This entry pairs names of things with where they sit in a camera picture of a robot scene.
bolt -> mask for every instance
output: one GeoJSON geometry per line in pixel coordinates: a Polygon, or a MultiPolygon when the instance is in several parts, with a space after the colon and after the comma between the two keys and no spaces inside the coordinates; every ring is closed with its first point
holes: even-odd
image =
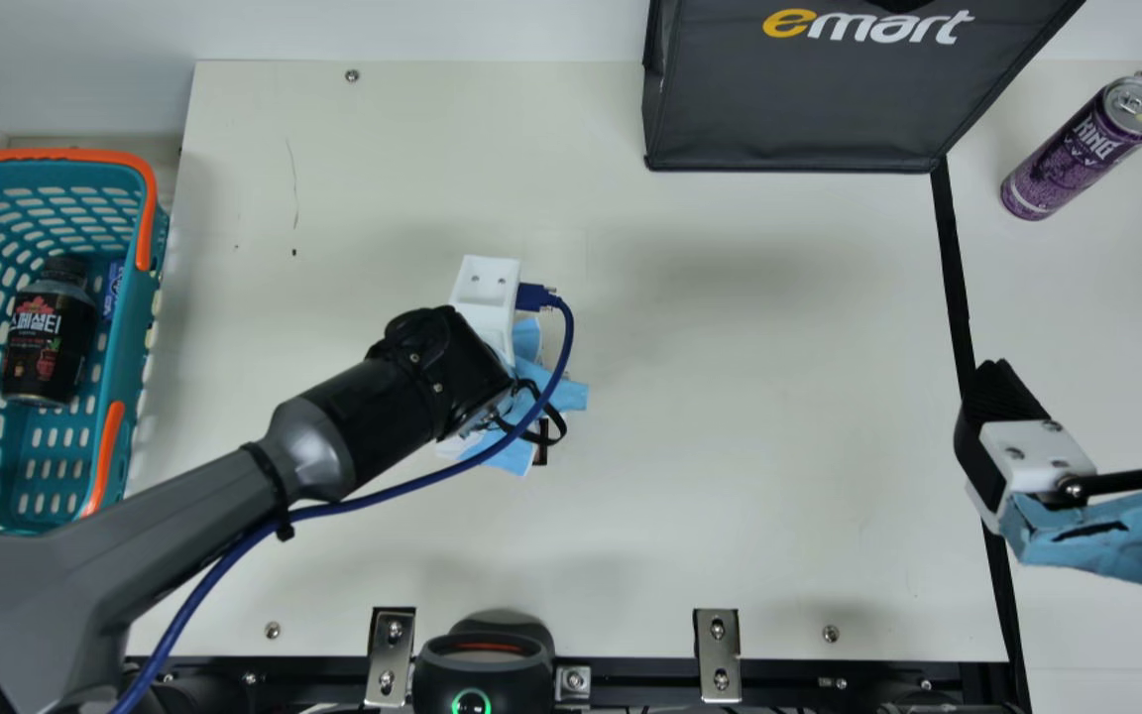
{"type": "Polygon", "coordinates": [[[568,688],[572,691],[580,691],[584,689],[584,674],[577,673],[576,669],[568,669],[566,676],[562,677],[562,681],[565,682],[568,688]]]}

emart bag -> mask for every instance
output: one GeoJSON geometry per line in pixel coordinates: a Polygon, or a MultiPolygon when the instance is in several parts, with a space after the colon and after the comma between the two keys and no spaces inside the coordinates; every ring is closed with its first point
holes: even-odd
{"type": "Polygon", "coordinates": [[[651,0],[653,169],[930,171],[1084,0],[651,0]]]}

can lid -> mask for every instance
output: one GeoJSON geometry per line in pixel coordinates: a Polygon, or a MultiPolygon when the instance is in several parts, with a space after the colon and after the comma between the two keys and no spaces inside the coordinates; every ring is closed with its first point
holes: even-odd
{"type": "Polygon", "coordinates": [[[1123,130],[1142,135],[1142,72],[1109,86],[1104,113],[1123,130]]]}
{"type": "Polygon", "coordinates": [[[85,288],[87,286],[87,263],[69,256],[51,256],[41,263],[38,273],[43,280],[71,282],[85,288]]]}

teal basket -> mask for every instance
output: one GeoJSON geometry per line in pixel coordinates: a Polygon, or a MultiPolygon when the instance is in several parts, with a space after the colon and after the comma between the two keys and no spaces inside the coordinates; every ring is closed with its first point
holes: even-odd
{"type": "Polygon", "coordinates": [[[69,407],[40,410],[0,395],[1,532],[43,532],[121,499],[168,223],[139,158],[0,151],[0,371],[13,297],[46,257],[82,258],[97,304],[108,264],[126,260],[112,321],[102,320],[69,407]]]}

bottle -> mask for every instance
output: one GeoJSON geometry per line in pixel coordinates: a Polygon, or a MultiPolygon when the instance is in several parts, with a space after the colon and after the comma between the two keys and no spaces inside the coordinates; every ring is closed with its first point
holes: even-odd
{"type": "Polygon", "coordinates": [[[3,361],[3,399],[34,407],[67,407],[78,393],[95,336],[95,300],[87,264],[51,256],[38,280],[15,297],[3,361]]]}

